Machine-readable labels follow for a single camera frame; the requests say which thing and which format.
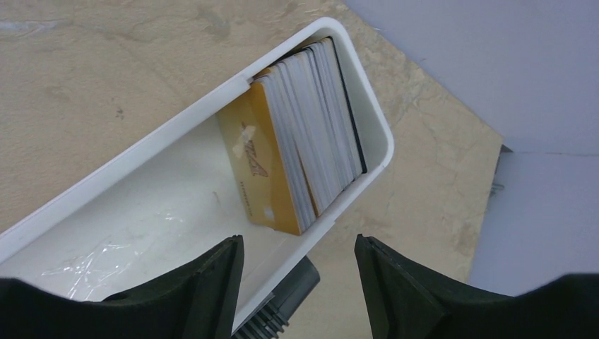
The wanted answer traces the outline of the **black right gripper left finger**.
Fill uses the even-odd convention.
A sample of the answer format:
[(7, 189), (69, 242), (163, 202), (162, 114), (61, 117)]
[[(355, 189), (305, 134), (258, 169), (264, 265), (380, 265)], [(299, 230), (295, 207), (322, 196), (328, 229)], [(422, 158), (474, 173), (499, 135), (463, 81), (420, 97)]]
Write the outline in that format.
[(2, 338), (230, 338), (244, 263), (240, 235), (100, 302), (1, 279)]

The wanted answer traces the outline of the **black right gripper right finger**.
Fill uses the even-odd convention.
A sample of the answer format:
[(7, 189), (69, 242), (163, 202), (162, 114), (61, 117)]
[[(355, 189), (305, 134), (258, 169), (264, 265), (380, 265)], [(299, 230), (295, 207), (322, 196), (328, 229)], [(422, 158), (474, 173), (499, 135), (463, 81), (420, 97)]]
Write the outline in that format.
[(597, 338), (598, 275), (564, 275), (519, 296), (478, 289), (358, 235), (374, 338)]

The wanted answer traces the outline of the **gold credit card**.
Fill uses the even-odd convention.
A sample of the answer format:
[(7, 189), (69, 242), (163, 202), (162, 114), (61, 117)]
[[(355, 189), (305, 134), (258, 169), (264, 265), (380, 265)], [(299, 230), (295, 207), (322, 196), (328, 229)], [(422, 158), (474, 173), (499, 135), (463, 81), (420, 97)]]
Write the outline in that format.
[(264, 86), (253, 82), (216, 117), (249, 222), (300, 235)]

